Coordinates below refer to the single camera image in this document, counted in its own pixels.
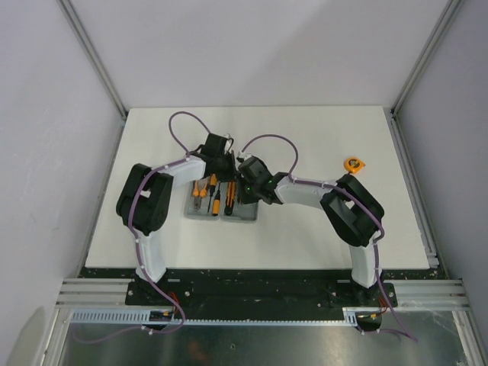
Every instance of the tool tray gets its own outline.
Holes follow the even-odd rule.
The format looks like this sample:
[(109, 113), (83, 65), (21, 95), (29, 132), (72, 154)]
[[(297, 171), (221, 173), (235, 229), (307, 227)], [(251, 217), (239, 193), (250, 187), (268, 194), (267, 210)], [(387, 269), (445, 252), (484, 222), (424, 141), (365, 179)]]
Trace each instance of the tool tray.
[[(202, 179), (198, 182), (200, 188), (204, 186), (204, 183), (207, 179)], [(227, 216), (224, 213), (226, 207), (226, 198), (227, 198), (227, 187), (228, 183), (220, 183), (220, 209), (219, 214), (217, 216), (212, 215), (212, 206), (214, 205), (214, 198), (215, 194), (217, 193), (217, 189), (213, 194), (212, 201), (210, 203), (210, 212), (207, 212), (208, 203), (210, 200), (210, 195), (207, 194), (205, 198), (201, 200), (201, 206), (199, 210), (194, 209), (194, 199), (193, 197), (193, 190), (194, 190), (194, 182), (190, 183), (188, 188), (188, 196), (185, 202), (185, 216), (190, 219), (195, 220), (225, 220), (225, 221), (234, 221), (240, 223), (252, 223), (258, 219), (258, 203), (255, 204), (240, 204), (239, 197), (236, 195), (236, 200), (234, 202), (233, 212), (231, 215)]]

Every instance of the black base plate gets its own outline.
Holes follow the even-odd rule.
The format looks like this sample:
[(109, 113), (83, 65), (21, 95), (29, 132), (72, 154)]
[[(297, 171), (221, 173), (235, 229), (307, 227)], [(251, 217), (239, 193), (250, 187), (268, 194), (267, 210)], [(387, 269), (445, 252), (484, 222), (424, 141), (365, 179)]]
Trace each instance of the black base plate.
[[(342, 320), (343, 307), (379, 307), (377, 286), (323, 271), (168, 270), (158, 286), (174, 292), (189, 319), (304, 321)], [(392, 284), (384, 284), (395, 307)], [(134, 277), (126, 305), (168, 306), (146, 281)]]

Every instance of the pliers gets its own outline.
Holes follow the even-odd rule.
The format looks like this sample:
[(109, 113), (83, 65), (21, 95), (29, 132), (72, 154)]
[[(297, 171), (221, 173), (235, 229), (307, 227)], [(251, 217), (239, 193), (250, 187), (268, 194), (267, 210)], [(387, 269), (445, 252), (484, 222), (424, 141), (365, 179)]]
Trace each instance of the pliers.
[(200, 187), (198, 186), (198, 181), (194, 181), (192, 196), (194, 197), (193, 209), (195, 211), (200, 210), (201, 201), (207, 196), (207, 193), (208, 193), (208, 179), (205, 181), (205, 186), (202, 189), (200, 189)]

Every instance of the red wire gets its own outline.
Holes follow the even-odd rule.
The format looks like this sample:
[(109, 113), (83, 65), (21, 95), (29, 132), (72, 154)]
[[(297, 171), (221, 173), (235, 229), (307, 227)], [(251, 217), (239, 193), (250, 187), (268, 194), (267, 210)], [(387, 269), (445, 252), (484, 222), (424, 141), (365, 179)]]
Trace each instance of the red wire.
[(388, 305), (382, 297), (380, 297), (380, 305), (384, 308), (384, 310), (381, 311), (381, 314), (385, 314), (388, 311)]
[(178, 305), (180, 304), (180, 301), (178, 300), (178, 298), (176, 297), (176, 294), (173, 291), (171, 291), (169, 293), (169, 296), (171, 296), (178, 303)]

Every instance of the white table surface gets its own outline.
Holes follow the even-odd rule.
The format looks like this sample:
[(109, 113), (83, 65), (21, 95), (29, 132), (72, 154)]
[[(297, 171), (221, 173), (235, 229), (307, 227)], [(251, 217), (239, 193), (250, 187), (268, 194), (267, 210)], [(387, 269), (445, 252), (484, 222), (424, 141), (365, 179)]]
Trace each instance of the white table surface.
[[(169, 116), (179, 110), (195, 113), (214, 133), (230, 133), (236, 139), (235, 149), (262, 133), (287, 136), (300, 152), (294, 171), (299, 177), (337, 179), (345, 174), (344, 160), (359, 157), (366, 166), (357, 178), (385, 210), (386, 236), (379, 244), (381, 267), (429, 267), (383, 108), (377, 106), (132, 109), (86, 267), (136, 266), (133, 237), (116, 215), (115, 206), (134, 164), (156, 166), (184, 155), (168, 130)], [(205, 141), (204, 129), (190, 117), (178, 116), (173, 125), (190, 149)], [(248, 151), (263, 159), (272, 173), (287, 171), (294, 159), (292, 148), (276, 139), (259, 140)], [(188, 189), (185, 186), (172, 192), (162, 228), (161, 250), (170, 268), (351, 267), (348, 246), (321, 210), (260, 202), (255, 223), (191, 220), (183, 214)]]

